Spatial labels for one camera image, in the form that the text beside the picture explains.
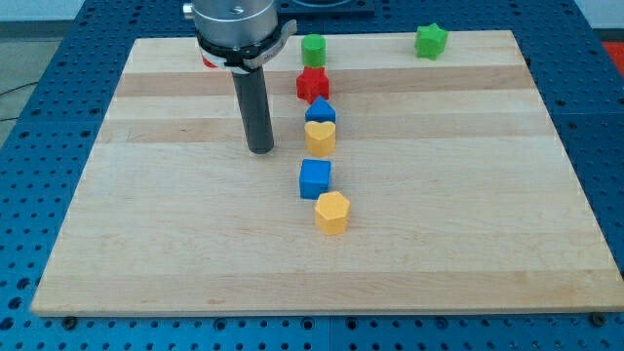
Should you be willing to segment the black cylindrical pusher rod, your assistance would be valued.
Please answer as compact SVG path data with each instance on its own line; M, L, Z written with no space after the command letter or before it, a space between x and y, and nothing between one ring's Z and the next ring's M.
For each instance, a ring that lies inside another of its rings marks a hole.
M248 148L266 154L274 147L274 136L263 68L232 77Z

